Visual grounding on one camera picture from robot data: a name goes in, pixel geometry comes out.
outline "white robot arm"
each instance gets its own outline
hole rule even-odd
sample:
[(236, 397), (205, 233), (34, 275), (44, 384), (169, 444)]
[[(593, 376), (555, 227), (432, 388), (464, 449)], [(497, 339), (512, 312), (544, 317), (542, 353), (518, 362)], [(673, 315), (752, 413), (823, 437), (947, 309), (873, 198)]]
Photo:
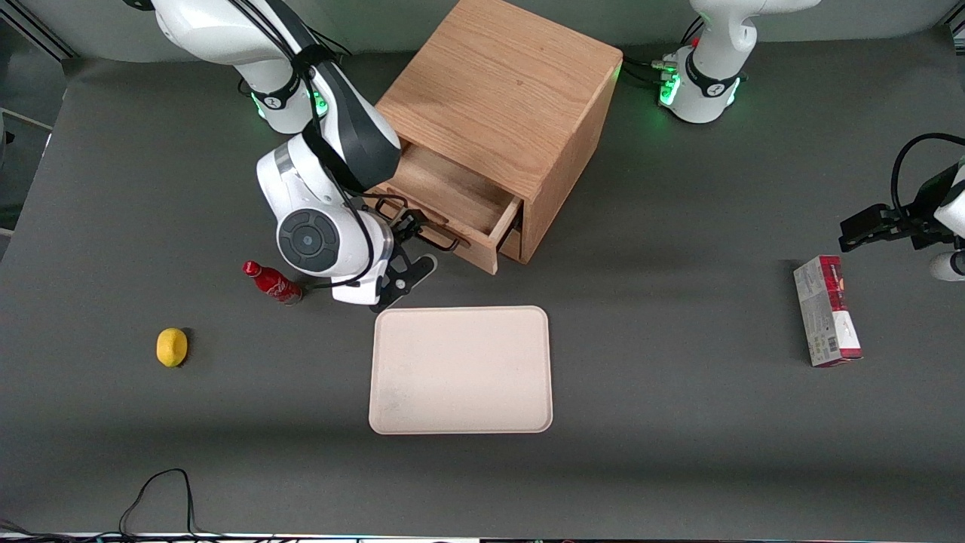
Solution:
[(704, 21), (697, 47), (686, 44), (654, 63), (669, 68), (659, 104), (688, 123), (709, 123), (733, 103), (739, 74), (758, 43), (751, 17), (789, 14), (821, 0), (690, 0)]
[[(336, 300), (375, 310), (408, 294), (435, 269), (426, 256), (409, 262), (400, 243), (419, 232), (421, 215), (396, 228), (358, 211), (358, 195), (395, 175), (399, 138), (355, 90), (308, 27), (282, 0), (125, 0), (154, 10), (175, 45), (234, 66), (265, 120), (296, 134), (258, 161), (258, 179), (277, 219), (276, 241), (300, 272), (327, 277)], [(323, 119), (315, 93), (327, 104)], [(390, 265), (396, 258), (403, 270)]]
[(916, 250), (949, 243), (955, 250), (935, 256), (928, 269), (936, 279), (965, 281), (965, 158), (924, 182), (912, 203), (901, 205), (898, 196), (902, 161), (912, 147), (928, 139), (965, 146), (965, 138), (941, 132), (922, 134), (905, 144), (892, 170), (893, 206), (875, 204), (842, 221), (841, 251), (904, 238), (910, 238)]

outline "gray table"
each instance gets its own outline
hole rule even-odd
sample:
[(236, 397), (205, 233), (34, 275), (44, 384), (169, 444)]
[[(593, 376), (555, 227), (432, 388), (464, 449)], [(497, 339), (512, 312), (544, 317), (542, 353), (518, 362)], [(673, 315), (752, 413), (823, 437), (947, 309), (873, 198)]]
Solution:
[[(406, 60), (347, 70), (375, 99)], [(549, 314), (555, 421), (531, 436), (377, 436), (372, 313), (325, 295), (285, 308), (242, 275), (249, 258), (282, 267), (254, 164), (284, 137), (233, 71), (68, 69), (0, 265), (2, 516), (109, 529), (181, 466), (223, 531), (965, 538), (963, 287), (906, 243), (847, 255), (866, 359), (819, 370), (789, 280), (887, 199), (905, 141), (962, 131), (946, 33), (763, 44), (711, 126), (621, 84), (530, 266), (490, 277), (441, 256), (402, 306)], [(960, 154), (917, 150), (908, 194)], [(180, 370), (153, 359), (171, 326), (195, 336)], [(160, 481), (133, 526), (181, 529), (179, 485)]]

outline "open drawer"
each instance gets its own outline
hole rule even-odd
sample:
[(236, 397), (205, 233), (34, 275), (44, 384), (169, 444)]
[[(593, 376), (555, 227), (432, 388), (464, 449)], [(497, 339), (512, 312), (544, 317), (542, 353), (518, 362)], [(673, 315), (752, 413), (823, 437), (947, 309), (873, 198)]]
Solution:
[(417, 145), (403, 142), (396, 176), (373, 192), (405, 197), (434, 224), (423, 235), (489, 273), (510, 234), (521, 200), (486, 178)]

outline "coca-cola bottle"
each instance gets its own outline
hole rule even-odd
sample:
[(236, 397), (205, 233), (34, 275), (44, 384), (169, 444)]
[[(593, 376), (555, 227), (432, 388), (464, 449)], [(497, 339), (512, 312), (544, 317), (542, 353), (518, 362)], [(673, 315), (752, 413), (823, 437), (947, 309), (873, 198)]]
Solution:
[(259, 290), (285, 305), (295, 305), (301, 300), (301, 287), (285, 279), (285, 276), (274, 268), (262, 266), (254, 260), (244, 263), (242, 269), (245, 275), (255, 279)]

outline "yellow lemon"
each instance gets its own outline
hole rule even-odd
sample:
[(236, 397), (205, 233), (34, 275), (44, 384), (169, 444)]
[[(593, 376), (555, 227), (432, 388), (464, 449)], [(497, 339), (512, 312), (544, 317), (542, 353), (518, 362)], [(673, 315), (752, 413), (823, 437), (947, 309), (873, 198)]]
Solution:
[(180, 329), (165, 329), (157, 335), (157, 359), (173, 368), (187, 356), (187, 336)]

